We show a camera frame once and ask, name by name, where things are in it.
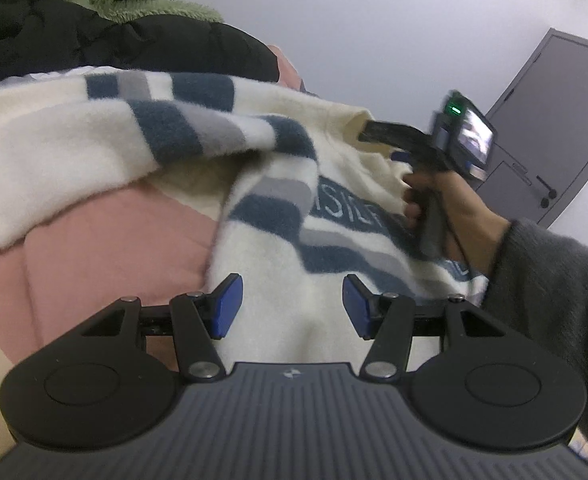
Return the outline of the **grey sleeved right forearm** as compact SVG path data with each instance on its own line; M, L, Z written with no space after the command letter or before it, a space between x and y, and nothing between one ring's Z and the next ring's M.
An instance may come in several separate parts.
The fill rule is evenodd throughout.
M483 308L582 375L588 440L588 247L515 221L499 246Z

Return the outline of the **person's right hand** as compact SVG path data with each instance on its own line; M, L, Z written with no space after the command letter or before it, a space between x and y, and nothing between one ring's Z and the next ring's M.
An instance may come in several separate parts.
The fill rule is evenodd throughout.
M417 230L422 224L423 195L433 192L444 206L449 231L444 253L450 260L465 261L489 275L511 222L492 212L461 176L453 171L416 171L405 174L403 192L405 224Z

